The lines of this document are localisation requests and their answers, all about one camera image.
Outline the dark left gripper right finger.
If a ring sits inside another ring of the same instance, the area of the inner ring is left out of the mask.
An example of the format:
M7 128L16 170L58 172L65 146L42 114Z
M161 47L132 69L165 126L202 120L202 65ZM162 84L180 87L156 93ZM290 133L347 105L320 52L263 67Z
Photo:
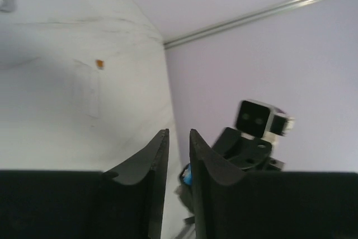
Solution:
M244 172L190 131L197 238L356 238L357 174Z

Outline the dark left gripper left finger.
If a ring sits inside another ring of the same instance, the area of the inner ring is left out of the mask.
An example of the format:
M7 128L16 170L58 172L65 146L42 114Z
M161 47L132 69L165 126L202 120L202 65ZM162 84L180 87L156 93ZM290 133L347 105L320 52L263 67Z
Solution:
M1 171L2 238L160 238L169 130L101 171Z

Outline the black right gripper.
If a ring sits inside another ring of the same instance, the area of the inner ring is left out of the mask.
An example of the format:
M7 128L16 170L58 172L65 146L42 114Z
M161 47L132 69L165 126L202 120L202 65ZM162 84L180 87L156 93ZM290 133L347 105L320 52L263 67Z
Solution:
M281 171L284 163L272 157L275 135L268 140L225 128L212 149L243 171Z

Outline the blue blade fuse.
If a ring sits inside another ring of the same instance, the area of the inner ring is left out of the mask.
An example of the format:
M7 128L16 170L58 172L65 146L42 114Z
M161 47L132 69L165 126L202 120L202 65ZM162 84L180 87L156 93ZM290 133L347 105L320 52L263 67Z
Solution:
M188 186L192 185L191 164L188 163L181 174L182 182Z

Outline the clear fuse box cover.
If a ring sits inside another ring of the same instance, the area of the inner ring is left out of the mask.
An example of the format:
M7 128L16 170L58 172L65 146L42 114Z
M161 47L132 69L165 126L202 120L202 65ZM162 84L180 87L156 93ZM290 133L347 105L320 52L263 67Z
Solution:
M74 61L73 103L79 112L98 118L100 113L100 75L90 65Z

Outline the small orange blade fuse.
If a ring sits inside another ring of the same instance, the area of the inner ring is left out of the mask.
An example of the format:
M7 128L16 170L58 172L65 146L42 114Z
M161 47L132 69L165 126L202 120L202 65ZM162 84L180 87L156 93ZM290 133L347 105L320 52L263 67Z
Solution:
M105 62L103 60L100 60L100 59L96 59L95 60L95 63L96 63L96 67L99 69L99 70L103 70L104 67L105 67Z

